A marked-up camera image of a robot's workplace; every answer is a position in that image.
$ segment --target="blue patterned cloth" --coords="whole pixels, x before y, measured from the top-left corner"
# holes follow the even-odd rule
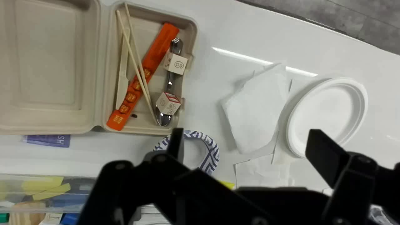
[[[185,131],[184,137],[189,141],[201,141],[204,146],[207,148],[209,154],[202,161],[200,169],[206,174],[211,176],[220,162],[220,149],[217,144],[206,134]],[[162,139],[152,151],[154,152],[165,152],[170,141],[167,138]]]

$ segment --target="white tray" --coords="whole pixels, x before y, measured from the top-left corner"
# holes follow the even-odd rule
[[[120,37],[115,11],[99,0],[1,0],[0,2],[0,134],[81,134],[106,128],[114,111]],[[129,6],[141,56],[161,23],[180,29],[184,56],[190,62],[195,24],[139,6]],[[164,89],[162,68],[150,82],[154,97]],[[182,79],[177,81],[181,96]],[[167,134],[154,126],[141,101],[122,133]]]

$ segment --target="takeout container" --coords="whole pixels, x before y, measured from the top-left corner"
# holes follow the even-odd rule
[[[99,0],[0,2],[0,134],[81,134],[106,127],[115,107],[121,44],[115,11]],[[137,51],[145,56],[161,24],[180,29],[189,58],[176,81],[182,96],[196,39],[187,18],[129,4]],[[149,87],[152,102],[164,91],[160,64]],[[154,124],[144,98],[121,133],[164,136],[179,126],[184,106],[170,127]]]

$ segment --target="white plate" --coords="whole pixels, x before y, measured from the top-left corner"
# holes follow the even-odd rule
[[[364,87],[351,79],[329,79],[306,93],[292,109],[286,141],[290,151],[305,158],[310,129],[321,129],[339,146],[360,128],[367,109]]]

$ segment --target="open container lid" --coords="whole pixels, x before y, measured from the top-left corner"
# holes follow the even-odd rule
[[[286,126],[289,149],[305,158],[310,129],[321,129],[337,144],[346,144],[360,128],[367,109],[364,87],[351,79],[329,79],[306,93]]]
[[[105,128],[116,93],[121,39],[115,11],[121,3],[0,2],[0,134],[82,134],[97,126]],[[191,59],[196,37],[191,21],[139,6],[129,9],[137,23],[141,56],[161,23],[171,22]],[[152,96],[164,87],[166,72],[159,69],[150,83]],[[159,128],[149,123],[144,104],[136,113],[142,117],[122,133],[167,134],[180,118],[174,117],[170,128]]]

